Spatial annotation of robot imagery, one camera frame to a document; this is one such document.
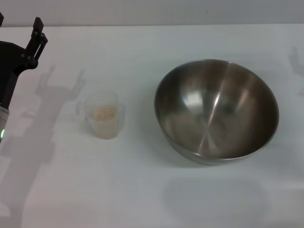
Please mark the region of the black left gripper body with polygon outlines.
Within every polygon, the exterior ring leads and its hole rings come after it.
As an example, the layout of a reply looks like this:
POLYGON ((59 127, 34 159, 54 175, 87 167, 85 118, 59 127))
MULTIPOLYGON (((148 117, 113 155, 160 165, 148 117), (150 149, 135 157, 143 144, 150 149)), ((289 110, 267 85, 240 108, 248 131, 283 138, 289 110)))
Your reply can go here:
POLYGON ((19 75, 38 66, 35 53, 38 45, 22 48, 16 44, 0 43, 0 105, 8 109, 19 75))

